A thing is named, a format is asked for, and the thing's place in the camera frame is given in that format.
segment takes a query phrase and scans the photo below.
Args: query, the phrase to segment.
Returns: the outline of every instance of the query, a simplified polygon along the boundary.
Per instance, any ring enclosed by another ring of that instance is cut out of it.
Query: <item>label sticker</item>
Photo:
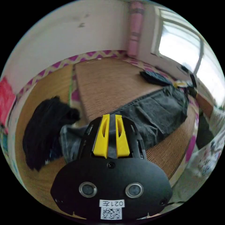
[[[105,208],[101,207],[102,220],[121,220],[122,208]]]
[[[124,200],[99,200],[99,207],[104,208],[123,208],[125,207]]]

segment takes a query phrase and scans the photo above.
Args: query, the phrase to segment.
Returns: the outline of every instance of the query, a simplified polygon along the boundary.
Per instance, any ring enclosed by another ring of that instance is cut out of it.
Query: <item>black fabric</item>
[[[183,92],[173,86],[147,94],[117,109],[110,114],[127,117],[135,122],[145,149],[156,145],[174,132],[187,118],[188,99]],[[66,163],[76,159],[82,135],[87,126],[72,128],[65,126],[61,130],[61,145]],[[111,126],[109,142],[115,142],[115,128]],[[115,158],[115,143],[109,148],[109,157]]]
[[[59,97],[43,101],[33,113],[23,137],[29,168],[39,171],[43,165],[62,156],[60,130],[79,119],[79,111],[62,103]]]
[[[171,81],[166,79],[164,76],[162,76],[159,73],[154,73],[150,71],[141,71],[140,75],[151,84],[160,85],[160,86],[167,86],[167,85],[173,85]]]

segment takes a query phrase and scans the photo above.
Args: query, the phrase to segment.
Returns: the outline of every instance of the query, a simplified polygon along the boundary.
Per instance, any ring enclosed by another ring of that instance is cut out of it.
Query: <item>bamboo mat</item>
[[[75,65],[83,113],[88,121],[161,89],[147,83],[142,68],[114,58],[89,60]],[[188,108],[186,121],[164,141],[146,151],[147,159],[157,164],[170,179],[185,156],[195,124],[195,111]]]
[[[80,99],[90,122],[132,100],[161,89],[147,83],[143,69],[114,58],[89,60],[75,65]]]
[[[15,134],[16,162],[28,192],[41,204],[65,215],[68,214],[58,208],[50,194],[50,189],[57,173],[66,165],[64,158],[61,157],[49,163],[39,172],[36,170],[32,171],[26,164],[22,141],[25,128],[32,114],[43,100],[58,95],[61,101],[68,103],[71,73],[72,65],[68,65],[49,74],[36,84],[22,108]]]

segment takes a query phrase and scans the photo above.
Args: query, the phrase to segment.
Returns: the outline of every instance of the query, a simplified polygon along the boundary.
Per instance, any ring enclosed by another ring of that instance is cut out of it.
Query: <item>window frame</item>
[[[193,71],[193,74],[196,75],[199,67],[200,67],[200,64],[201,64],[201,60],[203,58],[203,55],[204,55],[204,39],[203,37],[201,36],[201,34],[193,29],[191,29],[190,27],[187,27],[185,26],[184,24],[181,24],[179,22],[176,22],[176,21],[173,21],[173,20],[170,20],[170,19],[165,19],[161,16],[161,10],[164,10],[164,11],[167,11],[167,12],[172,12],[174,14],[177,14],[175,13],[174,11],[168,9],[168,8],[164,8],[164,7],[159,7],[159,6],[155,6],[155,14],[156,14],[156,17],[158,17],[158,21],[159,21],[159,29],[158,29],[158,33],[157,33],[157,40],[156,40],[156,43],[155,43],[155,47],[154,47],[154,50],[153,50],[153,53],[155,55],[157,55],[158,57],[161,57],[161,58],[164,58],[168,61],[171,61],[177,65],[180,65],[178,62],[176,62],[175,60],[167,57],[167,56],[164,56],[162,54],[160,54],[159,52],[159,46],[160,46],[160,42],[161,42],[161,37],[162,37],[162,31],[163,31],[163,22],[169,22],[171,24],[175,24],[175,25],[178,25],[184,29],[187,29],[189,30],[190,32],[192,32],[193,34],[195,34],[196,36],[199,37],[200,39],[200,50],[199,50],[199,59],[197,61],[197,64],[195,66],[195,69]]]
[[[158,26],[158,27],[157,27],[157,29],[155,27],[155,31],[156,32],[154,32],[155,34],[154,34],[154,37],[153,37],[153,40],[154,41],[153,41],[153,45],[152,45],[152,49],[151,49],[152,53],[155,54],[156,56],[160,57],[160,58],[163,58],[163,59],[166,59],[167,61],[172,62],[178,68],[180,68],[180,64],[177,61],[175,61],[175,60],[173,60],[173,59],[171,59],[171,58],[169,58],[167,56],[164,56],[164,55],[160,54],[160,52],[159,52],[159,46],[160,46],[161,37],[162,37],[162,31],[163,31],[163,22],[169,22],[171,24],[178,25],[178,26],[180,26],[180,27],[182,27],[184,29],[189,30],[190,32],[192,32],[196,36],[198,36],[199,39],[200,39],[199,59],[197,61],[197,64],[196,64],[195,69],[193,71],[193,74],[195,76],[195,79],[196,79],[197,84],[199,84],[201,86],[201,88],[203,88],[204,91],[211,96],[211,99],[214,100],[213,104],[216,104],[216,100],[214,99],[214,97],[212,96],[212,94],[210,93],[210,91],[208,90],[208,88],[197,77],[197,72],[198,72],[198,70],[200,68],[201,61],[202,61],[202,58],[204,56],[204,44],[207,45],[207,46],[209,46],[209,47],[210,47],[210,45],[207,43],[207,41],[203,38],[203,36],[196,29],[192,29],[190,27],[185,26],[184,24],[181,24],[181,23],[176,22],[176,21],[171,20],[171,19],[165,19],[165,18],[163,18],[161,16],[161,11],[162,10],[163,11],[167,11],[167,12],[172,12],[172,13],[180,16],[179,14],[177,14],[176,12],[174,12],[173,10],[170,10],[170,9],[168,9],[166,7],[161,7],[161,6],[155,6],[154,8],[155,8],[155,26]]]

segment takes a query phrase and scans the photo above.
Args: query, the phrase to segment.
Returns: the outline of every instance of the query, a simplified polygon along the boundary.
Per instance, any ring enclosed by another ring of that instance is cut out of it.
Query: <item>yellow plastic part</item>
[[[175,81],[173,83],[173,86],[175,88],[177,88],[177,87],[186,87],[187,86],[187,83],[185,81],[179,81],[179,80],[177,80],[177,81]]]
[[[130,150],[125,134],[124,124],[121,115],[116,116],[116,152],[117,158],[130,155]]]
[[[109,145],[109,114],[103,115],[93,154],[107,158]]]

